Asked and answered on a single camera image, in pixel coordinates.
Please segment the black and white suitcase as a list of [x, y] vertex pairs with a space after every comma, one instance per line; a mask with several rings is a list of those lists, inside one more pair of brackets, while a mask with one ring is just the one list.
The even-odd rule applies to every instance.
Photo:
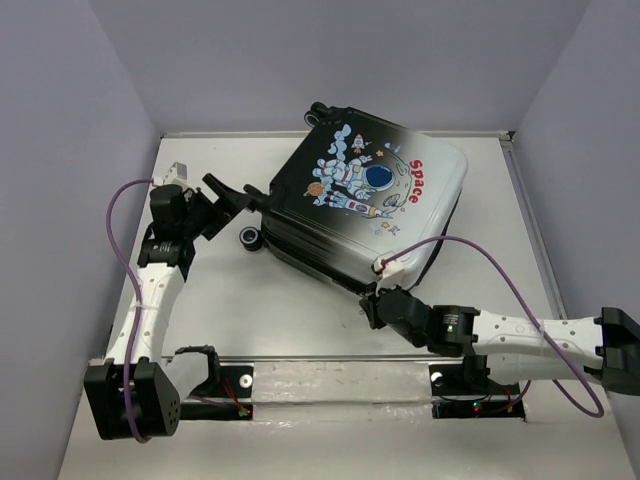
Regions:
[[382, 259], [401, 256], [403, 286], [421, 281], [457, 207], [468, 160], [458, 148], [353, 107], [313, 103], [310, 126], [257, 196], [259, 227], [241, 230], [245, 249], [267, 247], [309, 275], [366, 296]]

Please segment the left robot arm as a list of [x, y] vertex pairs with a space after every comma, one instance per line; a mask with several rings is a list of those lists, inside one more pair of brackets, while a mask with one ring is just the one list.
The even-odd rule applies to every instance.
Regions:
[[193, 391], [209, 395], [222, 388], [226, 402], [216, 412], [235, 411], [241, 420], [252, 409], [239, 401], [221, 372], [211, 345], [186, 346], [162, 362], [163, 345], [173, 307], [195, 258], [195, 242], [213, 239], [251, 199], [212, 175], [204, 183], [216, 194], [211, 201], [185, 177], [170, 171], [142, 180], [149, 189], [152, 221], [132, 266], [118, 244], [111, 245], [133, 287], [133, 298], [120, 332], [105, 358], [87, 368], [84, 391], [103, 440], [133, 439], [141, 444], [171, 436], [181, 420], [183, 402]]

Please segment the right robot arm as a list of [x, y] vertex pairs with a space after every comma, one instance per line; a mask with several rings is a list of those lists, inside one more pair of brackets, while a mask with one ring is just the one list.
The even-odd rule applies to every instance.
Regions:
[[391, 328], [416, 348], [465, 362], [462, 384], [482, 392], [494, 382], [575, 379], [628, 396], [639, 393], [639, 326], [623, 310], [595, 317], [540, 320], [474, 307], [429, 306], [401, 288], [360, 301], [371, 328]]

